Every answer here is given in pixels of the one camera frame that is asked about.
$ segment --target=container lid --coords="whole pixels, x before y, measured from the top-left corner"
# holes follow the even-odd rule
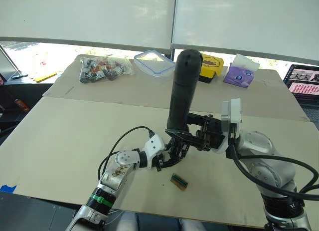
[[[165,75],[174,70],[175,63],[155,50],[148,50],[134,56],[134,61],[142,65],[144,71],[154,76]]]

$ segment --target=blue tape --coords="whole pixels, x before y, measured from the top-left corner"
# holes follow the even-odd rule
[[[0,188],[0,191],[6,192],[6,193],[13,193],[15,188],[16,188],[16,186],[9,187],[7,185],[2,185],[1,188]]]

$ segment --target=purple tissue box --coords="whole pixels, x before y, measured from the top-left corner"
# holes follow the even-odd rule
[[[245,70],[230,64],[229,71],[225,76],[224,82],[248,88],[253,81],[255,73],[250,70]]]

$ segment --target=plastic bag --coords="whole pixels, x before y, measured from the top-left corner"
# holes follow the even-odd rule
[[[110,56],[97,56],[93,58],[81,58],[82,68],[80,82],[89,83],[101,79],[115,80],[123,74],[133,75],[134,70],[130,61],[126,58]]]

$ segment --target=green band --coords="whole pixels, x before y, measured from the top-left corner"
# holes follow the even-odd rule
[[[105,200],[103,197],[99,197],[99,196],[96,196],[96,195],[92,194],[90,196],[90,198],[96,200],[99,204],[104,204],[104,205],[106,205],[106,206],[108,206],[110,208],[113,206],[112,203],[110,203],[109,201]]]

